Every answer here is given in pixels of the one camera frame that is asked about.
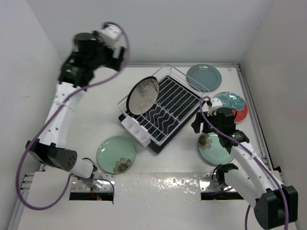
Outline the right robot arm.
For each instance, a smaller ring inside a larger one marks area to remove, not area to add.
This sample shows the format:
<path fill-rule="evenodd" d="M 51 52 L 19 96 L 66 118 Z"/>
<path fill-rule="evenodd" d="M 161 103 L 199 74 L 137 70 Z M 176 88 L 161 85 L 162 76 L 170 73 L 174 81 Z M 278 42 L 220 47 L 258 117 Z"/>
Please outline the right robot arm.
<path fill-rule="evenodd" d="M 218 135 L 221 146 L 238 165 L 219 164 L 212 173 L 218 188 L 230 186 L 246 200 L 264 230 L 283 226 L 298 219 L 298 192 L 273 175 L 255 154 L 248 137 L 236 128 L 230 108 L 218 108 L 213 114 L 197 112 L 192 128 L 195 133 Z"/>

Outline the green plate with flower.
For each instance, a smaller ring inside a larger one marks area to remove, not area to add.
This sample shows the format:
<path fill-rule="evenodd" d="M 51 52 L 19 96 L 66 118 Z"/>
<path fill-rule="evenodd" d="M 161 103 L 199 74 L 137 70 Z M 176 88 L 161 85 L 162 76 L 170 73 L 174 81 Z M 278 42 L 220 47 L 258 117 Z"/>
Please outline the green plate with flower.
<path fill-rule="evenodd" d="M 219 142 L 215 133 L 202 133 L 198 139 L 198 150 L 201 156 L 211 164 L 228 164 L 234 158 L 227 152 Z"/>
<path fill-rule="evenodd" d="M 99 167 L 113 174 L 126 172 L 136 159 L 133 142 L 124 136 L 113 136 L 104 140 L 97 150 Z"/>

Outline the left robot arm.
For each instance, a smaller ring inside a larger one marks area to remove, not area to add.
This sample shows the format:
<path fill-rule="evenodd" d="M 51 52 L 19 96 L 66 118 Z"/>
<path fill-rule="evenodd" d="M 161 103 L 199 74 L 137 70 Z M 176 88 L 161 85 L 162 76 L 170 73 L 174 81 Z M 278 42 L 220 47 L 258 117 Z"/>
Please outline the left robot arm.
<path fill-rule="evenodd" d="M 66 148 L 69 126 L 86 93 L 94 71 L 101 66 L 120 71 L 125 48 L 118 46 L 121 32 L 78 33 L 74 47 L 61 67 L 55 97 L 43 131 L 26 149 L 39 162 L 82 178 L 90 178 L 94 166 Z"/>

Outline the cream plate with branch design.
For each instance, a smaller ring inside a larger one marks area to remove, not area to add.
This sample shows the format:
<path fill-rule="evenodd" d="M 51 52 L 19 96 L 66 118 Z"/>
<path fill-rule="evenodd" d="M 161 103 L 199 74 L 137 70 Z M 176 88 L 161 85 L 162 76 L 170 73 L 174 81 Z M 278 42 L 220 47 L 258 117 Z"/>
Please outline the cream plate with branch design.
<path fill-rule="evenodd" d="M 133 115 L 148 112 L 158 99 L 160 92 L 156 77 L 150 76 L 139 81 L 129 92 L 126 108 Z"/>

